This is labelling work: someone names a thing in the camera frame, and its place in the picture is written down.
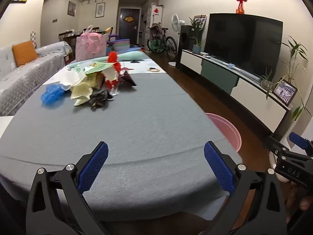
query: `quilted gray sofa cover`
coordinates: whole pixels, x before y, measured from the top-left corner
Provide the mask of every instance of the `quilted gray sofa cover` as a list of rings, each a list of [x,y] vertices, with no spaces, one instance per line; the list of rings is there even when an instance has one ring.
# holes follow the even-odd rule
[[[17,67],[12,46],[0,48],[0,116],[13,116],[36,89],[65,66],[66,42],[36,49],[36,60]]]

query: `blue gripper pad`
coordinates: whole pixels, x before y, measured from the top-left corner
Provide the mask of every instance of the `blue gripper pad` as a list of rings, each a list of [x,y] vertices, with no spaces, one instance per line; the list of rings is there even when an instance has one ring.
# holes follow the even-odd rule
[[[289,134],[289,139],[290,139],[291,142],[296,144],[301,149],[306,149],[308,147],[307,141],[304,138],[302,138],[301,136],[299,136],[298,134],[294,133],[294,132]]]
[[[235,191],[234,174],[222,159],[222,154],[211,142],[204,145],[204,156],[224,191],[230,195]]]
[[[77,189],[81,194],[90,190],[93,182],[108,158],[108,155],[108,145],[105,142],[102,142],[97,146],[97,149],[95,149],[92,157],[78,175]]]

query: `television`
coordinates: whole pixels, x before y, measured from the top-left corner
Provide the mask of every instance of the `television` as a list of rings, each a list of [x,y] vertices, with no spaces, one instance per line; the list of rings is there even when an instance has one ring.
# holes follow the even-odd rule
[[[282,33],[283,23],[278,20],[246,14],[210,14],[204,52],[258,76],[272,70],[272,80]]]

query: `pink ribbon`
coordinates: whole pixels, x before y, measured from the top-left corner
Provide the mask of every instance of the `pink ribbon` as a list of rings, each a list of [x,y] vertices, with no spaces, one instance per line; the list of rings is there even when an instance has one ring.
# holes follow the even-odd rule
[[[86,31],[84,33],[81,34],[82,37],[82,41],[83,41],[83,45],[85,45],[86,43],[88,43],[88,48],[87,50],[90,53],[93,54],[99,54],[101,53],[101,49],[102,49],[102,36],[99,33],[91,33],[93,26],[89,26]],[[96,40],[92,40],[91,37],[92,36],[98,36],[100,45],[97,44]]]

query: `gray tablecloth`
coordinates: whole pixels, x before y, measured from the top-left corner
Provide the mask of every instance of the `gray tablecloth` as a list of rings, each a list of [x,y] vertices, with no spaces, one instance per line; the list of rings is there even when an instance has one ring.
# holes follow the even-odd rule
[[[211,220],[224,192],[204,154],[212,140],[236,163],[241,158],[191,97],[167,74],[134,74],[104,110],[74,107],[69,95],[42,106],[39,88],[0,139],[0,174],[26,201],[38,168],[59,170],[99,141],[109,158],[84,197],[100,220],[135,220],[187,211]]]

